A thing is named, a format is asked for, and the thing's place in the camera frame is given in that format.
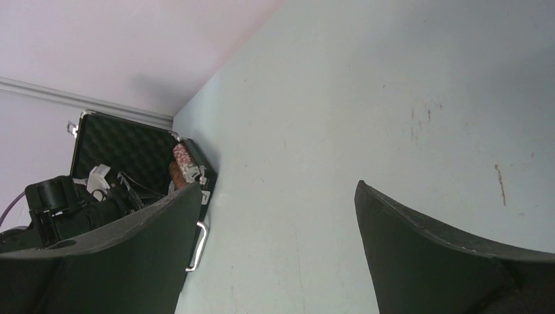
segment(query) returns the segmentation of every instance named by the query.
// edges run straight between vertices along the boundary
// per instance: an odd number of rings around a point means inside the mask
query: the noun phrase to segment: case handle
[[[200,237],[200,241],[198,242],[198,246],[196,247],[196,251],[194,253],[194,260],[193,265],[191,267],[187,267],[185,271],[187,273],[192,273],[198,268],[198,264],[200,263],[200,257],[204,252],[204,246],[206,245],[206,238],[208,237],[208,226],[202,221],[197,221],[196,226],[200,228],[202,235]]]

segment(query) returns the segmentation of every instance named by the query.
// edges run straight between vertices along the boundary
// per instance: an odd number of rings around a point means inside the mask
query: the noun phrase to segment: wall stain
[[[237,314],[237,298],[235,297],[235,288],[231,286],[231,296],[233,297],[233,302],[235,303],[235,314]]]
[[[505,187],[503,187],[503,175],[498,164],[495,164],[495,170],[497,170],[497,179],[499,180],[499,185],[501,186],[501,197],[503,198],[503,206],[507,206],[507,198],[505,197]]]
[[[296,227],[295,227],[295,246],[296,246],[296,262],[298,266],[298,283],[300,284],[300,293],[302,295],[302,312],[306,313],[306,304],[304,299],[304,288],[302,286],[302,276],[300,275],[300,257],[298,253],[298,238],[296,236]]]
[[[528,161],[518,160],[514,164],[509,164],[509,167],[519,171],[527,171],[530,169],[531,163],[532,162],[529,160]]]

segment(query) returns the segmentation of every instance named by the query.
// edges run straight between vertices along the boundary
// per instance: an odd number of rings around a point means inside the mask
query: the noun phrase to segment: pink wall
[[[282,2],[0,1],[0,77],[174,115]]]
[[[0,92],[0,213],[29,184],[68,175],[75,138],[65,130],[82,110]],[[6,216],[0,232],[31,222],[25,198]]]

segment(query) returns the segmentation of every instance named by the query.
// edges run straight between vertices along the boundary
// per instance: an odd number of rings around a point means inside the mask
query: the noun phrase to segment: white plastic part
[[[99,201],[104,199],[105,192],[110,189],[110,184],[106,181],[106,175],[112,168],[107,165],[100,164],[92,168],[88,175],[87,191]]]

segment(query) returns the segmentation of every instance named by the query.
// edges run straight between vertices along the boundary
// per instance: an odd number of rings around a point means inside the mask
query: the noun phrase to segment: black curved panel
[[[173,314],[201,200],[190,184],[56,249],[0,254],[0,313]]]
[[[555,254],[469,234],[363,181],[355,206],[380,313],[555,313]]]

